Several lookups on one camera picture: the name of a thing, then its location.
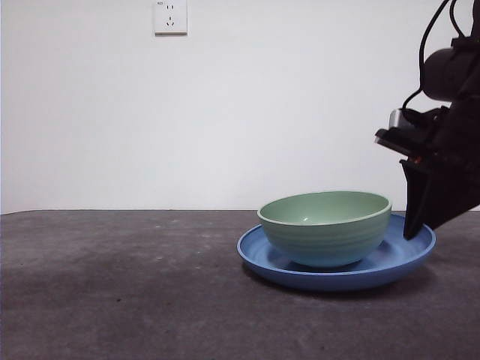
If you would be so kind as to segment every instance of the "plate rim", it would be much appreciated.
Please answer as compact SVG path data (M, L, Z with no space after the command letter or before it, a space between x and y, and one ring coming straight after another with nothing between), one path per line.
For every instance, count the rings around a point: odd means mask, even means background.
M402 218L404 219L405 217L402 216L402 215L399 215L399 214L391 214L390 215L391 217L396 217L396 218ZM243 240L249 236L252 232L256 231L258 228L262 227L262 224L260 225L256 225L255 227L249 229L246 233L244 233L241 238L237 241L237 251L238 251L238 254L241 256L241 258L247 262L247 263L250 263L252 265L255 265L259 268L262 268L262 269L268 269L270 271L273 271L273 272L282 272L284 274L289 274L289 275L306 275L306 276L340 276L340 275L358 275L358 274L373 274L373 273L376 273L376 272L384 272L385 270L390 270L390 269L395 269L395 268L398 268L398 267L401 267L401 266L406 266L410 263L413 263L415 262L416 260L418 259L421 259L422 257L425 257L426 255L428 255L432 249L434 248L436 242L437 242L437 235L435 234L435 232L428 226L428 225L425 225L423 224L422 227L424 227L429 233L430 233L430 237L431 237L431 242L430 244L423 250L421 251L420 253L418 253L417 255L415 255L414 257L412 257L411 259L409 259L409 261L407 262L402 262L400 264L396 264L396 265L392 265L392 266L386 266L384 268L376 268L376 269L365 269L365 270L356 270L356 271L339 271L339 272L303 272L303 271L293 271L293 270L285 270L283 268L273 268L271 266L265 266L265 265L261 265L257 262L254 262L252 260L250 260L245 254L244 252L242 251L241 249L241 244L243 242Z

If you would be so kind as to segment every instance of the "white wall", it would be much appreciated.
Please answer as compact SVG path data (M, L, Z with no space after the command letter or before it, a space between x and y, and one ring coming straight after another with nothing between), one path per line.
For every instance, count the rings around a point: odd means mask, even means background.
M255 209L325 189L406 205L374 144L440 0L3 0L1 210ZM457 19L470 33L473 1ZM455 35L447 11L427 52ZM426 97L411 105L437 107Z

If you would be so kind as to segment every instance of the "bowl rim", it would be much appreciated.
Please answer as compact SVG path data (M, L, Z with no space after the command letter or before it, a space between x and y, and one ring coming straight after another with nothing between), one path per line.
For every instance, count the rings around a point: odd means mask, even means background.
M303 196L303 195L330 194L330 193L356 193L356 194L374 195L376 197L382 197L383 199L387 200L387 205L384 208L382 208L381 210L376 211L372 214L365 215L365 216L352 217L351 219L346 219L346 220L342 220L342 221L323 222L323 223L290 223L290 222L286 222L286 221L278 221L278 220L269 219L269 218L267 218L267 217L265 217L261 214L261 211L264 208L266 208L267 206L269 206L273 203L276 203L278 201L290 199L292 197L300 197L300 196ZM356 221L363 221L363 220L367 220L369 218L374 218L374 217L376 217L378 215L381 215L385 212L390 212L391 210L392 210L392 201L388 197L386 197L382 194L379 194L379 193L371 193L371 192L368 192L368 191L358 191L358 190L330 190L330 191L317 191L317 192L313 192L313 193L297 193L296 195L286 196L286 197L282 197L280 199L273 200L271 202L266 203L264 206L260 207L256 211L256 215L260 218L260 220L263 220L263 221L266 221L267 223L272 223L272 224L287 225L289 227L318 227L318 226L328 226L328 225L330 225L330 226L331 225L341 225L341 224L354 223Z

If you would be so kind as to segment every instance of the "gray table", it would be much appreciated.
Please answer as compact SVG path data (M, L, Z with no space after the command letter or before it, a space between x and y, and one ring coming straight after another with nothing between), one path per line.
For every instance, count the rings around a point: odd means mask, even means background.
M247 270L253 211L30 211L2 220L4 360L480 359L480 212L378 289Z

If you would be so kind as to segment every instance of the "black cable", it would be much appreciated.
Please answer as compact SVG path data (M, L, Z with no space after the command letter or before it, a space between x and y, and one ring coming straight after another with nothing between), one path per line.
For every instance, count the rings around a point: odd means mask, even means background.
M420 51L418 52L418 63L420 66L420 87L418 88L417 91L415 91L413 94L411 94L403 103L402 109L406 109L408 103L410 100L412 100L415 96L420 94L423 90L423 83L424 83L424 78L425 78L425 44L427 43L428 35L430 34L430 31L435 25L435 22L437 21L438 17L442 13L443 9L445 6L449 3L450 0L443 0L442 4L439 6L439 8L436 10L436 13L433 15L432 20L430 20L430 23L428 24L425 33L423 34L423 38L421 39L420 43Z
M461 38L465 38L465 34L461 31L461 29L458 27L457 20L455 20L455 4L457 3L457 0L451 0L450 4L450 20L451 24L457 30L458 36Z

